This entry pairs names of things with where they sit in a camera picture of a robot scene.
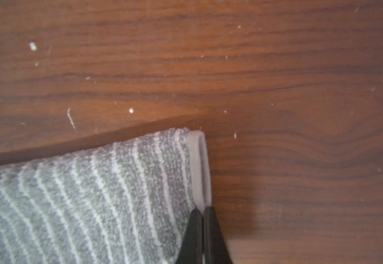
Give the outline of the grey striped square dishcloth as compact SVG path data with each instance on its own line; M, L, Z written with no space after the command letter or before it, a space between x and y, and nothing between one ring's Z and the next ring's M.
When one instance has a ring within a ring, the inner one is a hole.
M0 264L173 264L212 203L203 132L0 166Z

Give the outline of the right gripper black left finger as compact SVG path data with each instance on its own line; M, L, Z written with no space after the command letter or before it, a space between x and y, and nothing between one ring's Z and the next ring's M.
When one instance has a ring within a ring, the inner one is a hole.
M175 264L203 263L203 223L202 214L194 209L189 216L187 228Z

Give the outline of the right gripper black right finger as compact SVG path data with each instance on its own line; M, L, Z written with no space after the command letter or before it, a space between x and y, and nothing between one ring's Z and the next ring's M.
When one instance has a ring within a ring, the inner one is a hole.
M233 264L213 207L204 211L203 254L206 264Z

